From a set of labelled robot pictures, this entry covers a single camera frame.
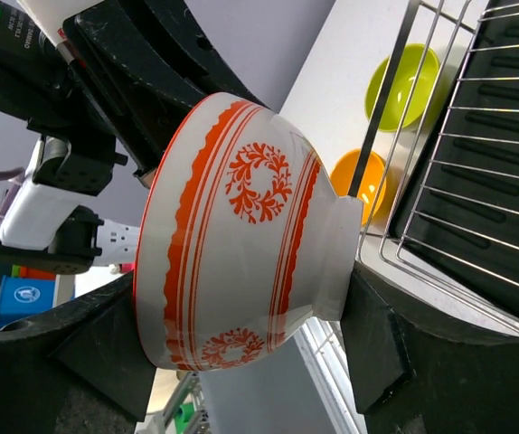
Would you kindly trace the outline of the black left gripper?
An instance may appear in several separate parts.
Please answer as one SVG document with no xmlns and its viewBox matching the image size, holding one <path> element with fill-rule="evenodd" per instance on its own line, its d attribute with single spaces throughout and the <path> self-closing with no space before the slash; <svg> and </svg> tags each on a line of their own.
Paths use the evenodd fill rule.
<svg viewBox="0 0 519 434">
<path fill-rule="evenodd" d="M 76 23 L 65 20 L 70 67 L 96 116 L 151 185 L 172 136 L 161 101 L 102 54 Z M 25 12 L 0 1 L 0 112 L 35 131 L 86 131 L 88 103 L 65 60 Z"/>
</svg>

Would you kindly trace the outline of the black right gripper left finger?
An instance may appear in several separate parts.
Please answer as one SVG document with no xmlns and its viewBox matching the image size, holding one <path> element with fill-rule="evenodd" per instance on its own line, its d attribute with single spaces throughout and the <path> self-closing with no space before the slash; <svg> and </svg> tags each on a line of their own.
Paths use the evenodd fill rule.
<svg viewBox="0 0 519 434">
<path fill-rule="evenodd" d="M 156 368 L 127 274 L 0 330 L 0 433 L 132 433 Z"/>
</svg>

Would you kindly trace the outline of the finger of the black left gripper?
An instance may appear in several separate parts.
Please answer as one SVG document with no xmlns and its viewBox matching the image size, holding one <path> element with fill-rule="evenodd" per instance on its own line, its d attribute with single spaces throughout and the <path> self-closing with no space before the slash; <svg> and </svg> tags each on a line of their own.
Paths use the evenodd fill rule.
<svg viewBox="0 0 519 434">
<path fill-rule="evenodd" d="M 118 3 L 159 57 L 203 94 L 225 91 L 267 106 L 243 84 L 215 49 L 184 1 Z"/>
</svg>

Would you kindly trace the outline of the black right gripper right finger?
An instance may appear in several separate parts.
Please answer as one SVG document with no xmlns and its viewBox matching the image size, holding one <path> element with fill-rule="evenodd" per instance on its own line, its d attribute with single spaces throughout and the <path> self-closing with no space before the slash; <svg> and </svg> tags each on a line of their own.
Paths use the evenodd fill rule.
<svg viewBox="0 0 519 434">
<path fill-rule="evenodd" d="M 370 433 L 519 433 L 519 337 L 449 316 L 354 264 L 340 321 Z"/>
</svg>

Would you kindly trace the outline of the white bowl red ornaments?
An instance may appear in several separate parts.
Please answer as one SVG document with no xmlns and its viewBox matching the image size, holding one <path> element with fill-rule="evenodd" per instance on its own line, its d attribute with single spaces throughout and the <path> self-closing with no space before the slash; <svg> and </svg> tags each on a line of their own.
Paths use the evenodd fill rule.
<svg viewBox="0 0 519 434">
<path fill-rule="evenodd" d="M 362 213 L 283 117 L 228 93 L 203 99 L 164 153 L 138 236 L 133 296 L 147 359 L 239 367 L 310 317 L 339 320 Z"/>
</svg>

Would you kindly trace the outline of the lime green bowl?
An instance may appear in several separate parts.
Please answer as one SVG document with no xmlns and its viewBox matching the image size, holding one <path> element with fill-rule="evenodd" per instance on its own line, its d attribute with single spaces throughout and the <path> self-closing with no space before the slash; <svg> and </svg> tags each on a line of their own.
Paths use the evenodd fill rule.
<svg viewBox="0 0 519 434">
<path fill-rule="evenodd" d="M 429 112 L 425 117 L 426 124 L 429 123 L 429 119 L 439 111 L 437 100 L 446 95 L 444 75 L 441 75 L 437 89 L 433 89 L 439 69 L 439 57 L 432 49 L 425 49 L 425 45 L 422 43 L 405 46 L 382 113 L 380 131 L 384 133 L 397 131 L 410 94 L 412 97 L 401 126 L 402 129 L 413 131 L 418 127 L 428 106 L 429 97 L 433 96 Z"/>
</svg>

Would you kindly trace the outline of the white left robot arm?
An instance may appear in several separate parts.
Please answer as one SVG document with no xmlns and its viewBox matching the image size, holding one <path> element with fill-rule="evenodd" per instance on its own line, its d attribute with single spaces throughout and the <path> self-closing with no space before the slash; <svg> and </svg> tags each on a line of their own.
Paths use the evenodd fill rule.
<svg viewBox="0 0 519 434">
<path fill-rule="evenodd" d="M 137 228 L 85 202 L 128 160 L 150 185 L 216 92 L 253 99 L 183 1 L 0 1 L 0 112 L 39 134 L 27 167 L 0 172 L 0 260 L 65 275 L 132 261 Z"/>
</svg>

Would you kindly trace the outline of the black drip tray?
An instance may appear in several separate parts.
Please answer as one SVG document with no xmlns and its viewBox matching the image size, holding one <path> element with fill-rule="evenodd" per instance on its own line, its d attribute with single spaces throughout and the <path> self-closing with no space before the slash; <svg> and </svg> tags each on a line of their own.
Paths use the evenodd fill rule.
<svg viewBox="0 0 519 434">
<path fill-rule="evenodd" d="M 477 292 L 519 294 L 519 1 L 481 14 L 391 233 Z"/>
</svg>

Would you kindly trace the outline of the yellow orange plastic bowl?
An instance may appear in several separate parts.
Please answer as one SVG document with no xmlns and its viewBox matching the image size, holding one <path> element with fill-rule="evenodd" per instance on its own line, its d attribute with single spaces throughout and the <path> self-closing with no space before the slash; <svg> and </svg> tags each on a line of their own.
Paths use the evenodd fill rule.
<svg viewBox="0 0 519 434">
<path fill-rule="evenodd" d="M 339 196 L 348 195 L 350 183 L 360 156 L 360 150 L 355 149 L 342 156 L 330 174 L 331 184 Z M 386 169 L 384 160 L 375 152 L 371 152 L 364 170 L 357 198 L 363 202 L 362 225 L 369 218 L 371 225 L 385 222 L 392 208 L 397 182 L 392 171 L 389 171 L 380 186 Z"/>
</svg>

